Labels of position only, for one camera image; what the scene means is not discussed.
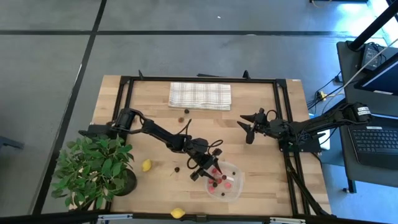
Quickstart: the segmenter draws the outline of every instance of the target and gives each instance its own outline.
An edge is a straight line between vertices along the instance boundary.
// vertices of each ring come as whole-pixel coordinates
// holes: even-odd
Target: white cloth
[[[170,107],[229,111],[231,103],[231,85],[176,82],[170,84]]]

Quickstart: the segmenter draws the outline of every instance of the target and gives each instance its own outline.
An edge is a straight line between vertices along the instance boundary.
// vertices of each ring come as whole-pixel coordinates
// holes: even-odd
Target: lemon
[[[146,159],[144,162],[142,162],[142,171],[147,172],[148,170],[150,170],[151,167],[152,162],[150,161],[150,159]]]
[[[185,215],[185,211],[181,208],[175,208],[170,214],[172,214],[173,218],[181,218]]]

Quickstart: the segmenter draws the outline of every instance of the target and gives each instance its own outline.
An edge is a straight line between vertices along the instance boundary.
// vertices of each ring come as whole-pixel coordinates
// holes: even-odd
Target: wooden table
[[[95,124],[111,121],[120,76],[106,75],[99,91],[93,116]],[[244,172],[243,192],[235,202],[220,202],[211,198],[205,190],[205,178],[192,181],[192,170],[186,167],[188,156],[169,151],[164,143],[146,134],[127,137],[132,144],[131,161],[137,175],[137,188],[129,195],[115,197],[112,212],[170,213],[182,208],[186,213],[212,215],[291,215],[289,191],[283,155],[278,142],[272,138],[257,135],[254,143],[245,143],[245,132],[236,121],[244,121],[241,114],[253,114],[263,107],[266,111],[275,109],[274,92],[271,84],[227,83],[231,85],[231,111],[190,110],[169,108],[170,82],[135,81],[132,89],[130,108],[140,110],[147,118],[171,133],[177,133],[192,118],[189,134],[193,138],[204,138],[209,143],[223,139],[220,146],[221,161],[236,165]],[[290,104],[295,121],[308,119],[302,83],[287,80]],[[124,88],[121,108],[124,107],[127,88]],[[286,119],[284,104],[283,116]],[[179,117],[185,121],[179,123]],[[135,122],[132,129],[137,129]],[[144,160],[152,160],[149,172],[141,171]],[[325,182],[319,161],[309,153],[301,153],[305,183],[315,200],[324,210],[330,212]],[[295,186],[298,209],[302,212],[300,191]]]

